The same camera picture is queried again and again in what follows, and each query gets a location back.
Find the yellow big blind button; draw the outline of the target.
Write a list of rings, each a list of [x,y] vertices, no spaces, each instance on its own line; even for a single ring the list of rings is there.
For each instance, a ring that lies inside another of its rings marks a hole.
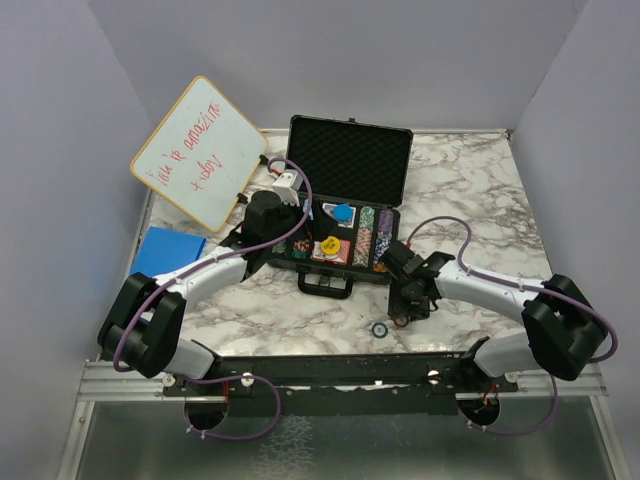
[[[329,236],[321,242],[320,249],[325,256],[335,256],[341,250],[341,241],[335,236]]]

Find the blue round dealer button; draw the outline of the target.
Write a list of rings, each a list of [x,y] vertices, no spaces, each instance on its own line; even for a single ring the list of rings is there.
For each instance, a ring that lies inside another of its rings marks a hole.
[[[353,211],[348,204],[338,204],[333,208],[332,215],[340,223],[349,223],[353,218]]]

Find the red poker chip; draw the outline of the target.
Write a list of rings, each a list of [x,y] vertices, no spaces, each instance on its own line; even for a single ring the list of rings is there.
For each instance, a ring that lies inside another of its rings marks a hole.
[[[397,317],[393,320],[394,325],[397,328],[406,328],[410,324],[410,319],[408,317]]]

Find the red playing card deck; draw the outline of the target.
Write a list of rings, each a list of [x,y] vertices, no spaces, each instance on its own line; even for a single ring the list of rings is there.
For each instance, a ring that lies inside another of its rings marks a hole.
[[[339,265],[345,265],[348,262],[349,252],[351,249],[351,242],[346,239],[339,239],[339,240],[341,241],[341,250],[335,256],[323,255],[320,249],[320,244],[322,241],[316,241],[314,243],[311,259],[319,262],[328,262],[328,263],[334,263]]]

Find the black poker set case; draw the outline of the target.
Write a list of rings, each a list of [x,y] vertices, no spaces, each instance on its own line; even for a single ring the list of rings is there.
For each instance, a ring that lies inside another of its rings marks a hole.
[[[382,210],[394,213],[393,240],[399,233],[399,207],[403,201],[408,163],[411,157],[413,133],[406,128],[359,123],[353,119],[331,120],[295,115],[290,120],[286,150],[308,176],[313,199],[324,203],[346,203],[356,208],[354,226],[339,227],[332,236],[351,242],[348,262],[339,265],[328,262],[296,260],[291,256],[288,239],[286,253],[271,253],[270,266],[287,269],[298,276],[299,290],[308,295],[346,299],[356,282],[386,284],[390,275],[373,270],[373,257]],[[367,268],[352,265],[360,210],[370,206],[375,210],[373,236]]]

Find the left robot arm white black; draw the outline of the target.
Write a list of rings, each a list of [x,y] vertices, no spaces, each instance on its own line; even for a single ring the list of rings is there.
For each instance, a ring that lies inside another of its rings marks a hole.
[[[243,221],[206,256],[166,274],[130,275],[99,331],[98,344],[118,372],[136,371],[146,378],[170,373],[186,377],[195,392],[210,394],[220,385],[221,371],[213,364],[213,351],[180,337],[187,310],[250,278],[276,244],[311,236],[324,240],[336,228],[320,201],[287,205],[276,193],[261,190],[251,196]]]

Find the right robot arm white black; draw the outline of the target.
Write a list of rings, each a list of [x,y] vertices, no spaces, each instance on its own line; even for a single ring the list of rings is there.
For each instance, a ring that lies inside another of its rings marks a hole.
[[[400,241],[382,254],[391,275],[388,313],[409,322],[426,319],[440,299],[472,304],[520,324],[524,330],[476,341],[463,354],[461,383],[481,391],[495,378],[542,369],[575,380],[605,340],[606,330],[569,278],[555,274],[532,285],[485,270],[464,268],[450,254],[422,258]]]

